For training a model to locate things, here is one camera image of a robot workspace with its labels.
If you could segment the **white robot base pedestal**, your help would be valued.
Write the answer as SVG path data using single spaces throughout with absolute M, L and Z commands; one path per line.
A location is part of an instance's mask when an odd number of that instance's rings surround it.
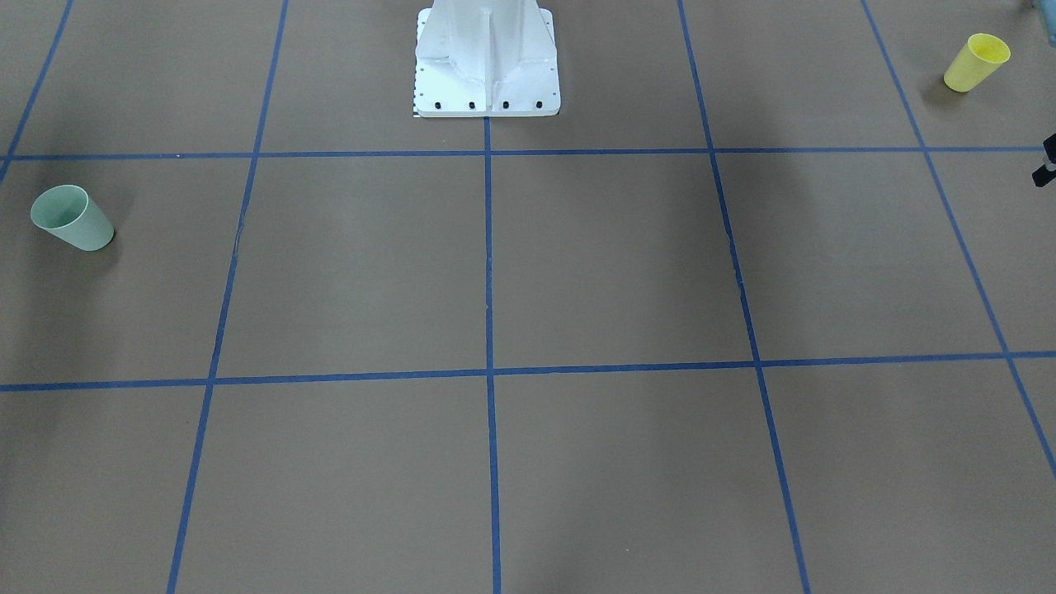
M 416 19 L 412 115 L 557 116 L 554 15 L 535 1 L 434 1 Z

